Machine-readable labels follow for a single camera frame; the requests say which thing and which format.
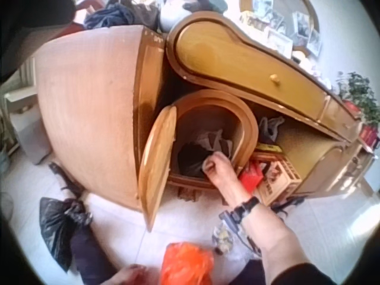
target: bag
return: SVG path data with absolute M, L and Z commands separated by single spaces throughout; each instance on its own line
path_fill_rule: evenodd
M 210 251 L 191 243 L 167 246 L 161 271 L 161 285 L 211 285 L 209 273 L 214 267 Z
M 70 240 L 78 225 L 90 224 L 92 215 L 86 213 L 81 201 L 60 201 L 43 197 L 40 200 L 40 228 L 45 244 L 56 262 L 67 272 L 72 260 Z

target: wooden sideboard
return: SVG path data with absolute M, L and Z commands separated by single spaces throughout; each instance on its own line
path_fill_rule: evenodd
M 256 146 L 257 121 L 284 116 L 277 142 L 303 179 L 294 197 L 342 193 L 334 186 L 349 186 L 347 177 L 357 182 L 374 157 L 357 139 L 360 118 L 335 95 L 212 12 L 179 23 L 166 50 L 164 39 L 143 26 L 55 39 L 36 53 L 36 75 L 63 167 L 89 191 L 142 211 L 148 230 L 167 183 L 215 191 L 178 171 L 179 149 L 196 129 L 226 132 L 238 174 Z M 197 91 L 162 91 L 174 81 Z

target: open cabinet door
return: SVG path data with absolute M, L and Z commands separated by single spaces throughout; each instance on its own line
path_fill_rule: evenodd
M 152 127 L 142 155 L 138 175 L 138 194 L 149 232 L 153 228 L 169 175 L 176 121 L 177 108 L 174 106 L 165 107 Z

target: shoe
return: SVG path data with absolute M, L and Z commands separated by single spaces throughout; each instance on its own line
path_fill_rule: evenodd
M 54 162 L 49 163 L 49 168 L 55 175 L 59 175 L 62 178 L 63 183 L 65 183 L 65 186 L 61 185 L 61 190 L 67 189 L 71 191 L 77 199 L 82 196 L 84 191 L 83 188 L 71 181 L 62 168 Z

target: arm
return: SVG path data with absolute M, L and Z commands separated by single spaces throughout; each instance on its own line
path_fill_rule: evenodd
M 208 157 L 203 171 L 232 208 L 250 199 L 222 153 Z M 244 218 L 243 227 L 261 250 L 267 284 L 288 268 L 309 262 L 296 235 L 264 205 L 252 209 Z

